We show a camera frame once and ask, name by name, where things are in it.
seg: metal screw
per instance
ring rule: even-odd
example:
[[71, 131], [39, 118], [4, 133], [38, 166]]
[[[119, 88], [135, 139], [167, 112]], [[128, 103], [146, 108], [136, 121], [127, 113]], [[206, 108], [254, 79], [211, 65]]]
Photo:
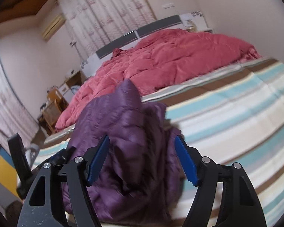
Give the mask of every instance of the metal screw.
[[233, 166], [237, 169], [240, 169], [241, 168], [241, 164], [240, 163], [234, 163]]
[[47, 162], [47, 163], [45, 163], [45, 164], [43, 165], [43, 167], [44, 167], [45, 169], [50, 168], [50, 167], [51, 167], [51, 163]]
[[76, 163], [80, 163], [80, 162], [82, 162], [82, 160], [83, 160], [83, 158], [81, 156], [78, 156], [78, 157], [75, 158]]
[[208, 158], [208, 157], [202, 157], [202, 161], [203, 161], [204, 163], [209, 163], [209, 162], [211, 161], [211, 159]]

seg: pink comforter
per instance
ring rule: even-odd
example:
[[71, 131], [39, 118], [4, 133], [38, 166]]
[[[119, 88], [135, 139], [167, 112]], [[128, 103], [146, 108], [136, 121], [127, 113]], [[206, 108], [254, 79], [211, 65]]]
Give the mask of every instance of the pink comforter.
[[115, 53], [75, 94], [60, 116], [57, 130], [74, 124], [90, 100], [112, 93], [124, 79], [130, 79], [144, 96], [234, 61], [259, 56], [253, 45], [240, 39], [181, 29], [155, 32], [134, 48]]

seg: floral curtain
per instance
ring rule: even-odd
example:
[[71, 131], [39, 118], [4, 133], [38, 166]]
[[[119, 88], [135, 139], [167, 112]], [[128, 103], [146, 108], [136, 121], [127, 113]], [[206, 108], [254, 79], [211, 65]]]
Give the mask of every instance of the floral curtain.
[[19, 133], [28, 148], [39, 126], [14, 94], [0, 62], [0, 145], [9, 152], [7, 139]]
[[59, 5], [87, 55], [155, 21], [145, 0], [59, 0]]

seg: wall-mounted air conditioner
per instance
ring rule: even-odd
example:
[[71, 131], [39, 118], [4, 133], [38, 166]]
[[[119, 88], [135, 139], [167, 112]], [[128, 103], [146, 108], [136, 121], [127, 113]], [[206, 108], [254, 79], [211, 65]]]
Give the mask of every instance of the wall-mounted air conditioner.
[[48, 41], [52, 37], [52, 35], [54, 35], [55, 32], [60, 29], [60, 27], [65, 23], [65, 21], [66, 19], [62, 14], [56, 16], [42, 33], [44, 40]]

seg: blue rubber tip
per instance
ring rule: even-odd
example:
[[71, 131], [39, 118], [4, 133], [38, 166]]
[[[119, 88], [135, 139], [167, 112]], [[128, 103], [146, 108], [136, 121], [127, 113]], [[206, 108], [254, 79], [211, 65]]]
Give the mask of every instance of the blue rubber tip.
[[187, 177], [187, 180], [192, 182], [194, 186], [198, 185], [199, 179], [197, 176], [197, 167], [192, 158], [190, 157], [185, 145], [179, 138], [175, 139], [175, 149], [178, 154], [179, 160]]
[[98, 179], [105, 158], [109, 151], [109, 144], [110, 144], [109, 137], [105, 136], [102, 144], [100, 144], [100, 147], [97, 150], [97, 153], [94, 156], [93, 161], [91, 162], [91, 165], [89, 167], [87, 182], [90, 185], [92, 185]]

